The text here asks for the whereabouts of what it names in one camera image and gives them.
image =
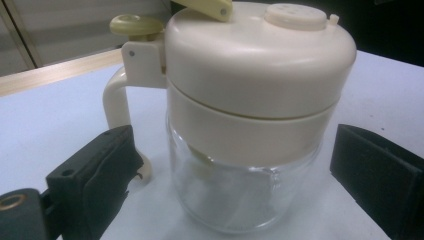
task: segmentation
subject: white table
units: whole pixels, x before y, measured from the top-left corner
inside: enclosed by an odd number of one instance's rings
[[[0,97],[0,194],[47,188],[44,177],[107,130],[106,82],[121,65]],[[266,231],[223,235],[191,220],[172,188],[164,90],[128,88],[135,141],[153,164],[132,181],[102,239],[388,239],[329,171],[337,124],[374,131],[424,157],[424,68],[358,52],[320,154],[285,218]]]

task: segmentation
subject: clear glass container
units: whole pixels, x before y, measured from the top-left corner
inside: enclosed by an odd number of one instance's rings
[[[254,231],[283,217],[318,151],[281,166],[234,166],[193,149],[169,121],[167,125],[182,207],[221,232]]]

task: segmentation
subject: yellow latch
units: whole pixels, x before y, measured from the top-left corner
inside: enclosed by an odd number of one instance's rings
[[[173,0],[183,6],[201,12],[222,22],[230,20],[232,0]]]

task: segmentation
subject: white plastic lid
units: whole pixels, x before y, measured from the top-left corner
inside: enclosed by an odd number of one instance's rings
[[[194,10],[165,32],[167,77],[196,102],[261,119],[304,117],[340,97],[355,60],[352,37],[321,10],[234,2],[229,22]]]

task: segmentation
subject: dark background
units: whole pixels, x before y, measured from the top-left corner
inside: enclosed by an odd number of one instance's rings
[[[361,51],[424,67],[424,0],[256,0],[315,7],[340,17]],[[171,2],[173,12],[181,6]]]

